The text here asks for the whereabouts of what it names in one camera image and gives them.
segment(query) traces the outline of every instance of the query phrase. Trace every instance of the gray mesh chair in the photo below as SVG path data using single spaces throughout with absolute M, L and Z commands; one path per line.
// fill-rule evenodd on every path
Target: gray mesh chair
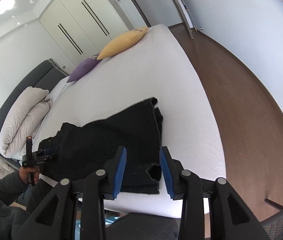
M 280 211 L 270 218 L 262 221 L 261 225 L 271 240 L 283 240 L 283 206 L 268 199 L 266 199 L 265 202 L 277 209 L 280 209 Z

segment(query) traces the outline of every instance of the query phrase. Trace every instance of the door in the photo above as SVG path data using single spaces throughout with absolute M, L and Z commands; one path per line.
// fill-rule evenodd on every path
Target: door
M 104 27 L 111 39 L 128 31 L 108 0 L 83 0 L 83 2 Z
M 194 36 L 193 36 L 193 33 L 192 33 L 192 30 L 190 29 L 190 26 L 189 26 L 189 23 L 188 23 L 188 20 L 186 18 L 186 15 L 184 13 L 184 10 L 182 9 L 181 6 L 183 6 L 179 0 L 172 0 L 172 2 L 174 3 L 178 13 L 179 13 L 179 16 L 180 18 L 182 19 L 183 23 L 185 24 L 187 30 L 188 30 L 188 33 L 190 35 L 190 38 L 193 40 L 194 39 Z
M 182 20 L 172 0 L 136 0 L 151 26 L 164 24 L 167 27 Z
M 75 65 L 86 58 L 48 10 L 43 13 L 39 21 Z
M 99 52 L 60 0 L 54 0 L 47 10 L 86 58 Z
M 102 24 L 83 0 L 60 0 L 77 23 L 91 39 L 92 43 L 101 51 L 110 41 L 110 37 Z

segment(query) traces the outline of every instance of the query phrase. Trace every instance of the white bed sheet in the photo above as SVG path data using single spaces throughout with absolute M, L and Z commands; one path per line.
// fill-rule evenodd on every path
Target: white bed sheet
M 204 179 L 226 177 L 219 130 L 197 73 L 164 25 L 151 27 L 132 48 L 102 60 L 79 81 L 63 87 L 35 137 L 33 150 L 56 135 L 64 122 L 83 126 L 107 118 L 146 98 L 156 97 L 163 115 L 162 145 Z M 56 182 L 41 176 L 48 183 Z M 158 195 L 121 192 L 105 209 L 166 217 L 181 216 L 161 179 Z

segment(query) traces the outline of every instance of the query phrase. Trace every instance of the wardrobe door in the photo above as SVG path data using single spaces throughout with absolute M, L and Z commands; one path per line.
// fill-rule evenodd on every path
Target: wardrobe door
M 86 58 L 67 34 L 63 32 L 48 10 L 43 13 L 39 21 L 75 65 L 78 65 Z
M 84 30 L 92 43 L 101 51 L 111 41 L 101 23 L 93 17 L 93 12 L 83 0 L 60 0 L 80 27 Z
M 108 0 L 83 0 L 88 9 L 100 21 L 111 39 L 128 29 Z
M 72 17 L 60 0 L 54 0 L 47 9 L 59 23 L 60 29 L 70 37 L 79 51 L 87 58 L 99 53 L 89 37 Z

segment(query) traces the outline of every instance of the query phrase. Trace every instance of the human hand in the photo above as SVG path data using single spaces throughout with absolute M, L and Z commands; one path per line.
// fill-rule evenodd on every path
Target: human hand
M 35 167 L 35 168 L 34 167 L 20 167 L 19 177 L 25 184 L 27 184 L 28 174 L 30 172 L 34 173 L 34 181 L 35 181 L 35 184 L 37 184 L 39 180 L 39 167 Z

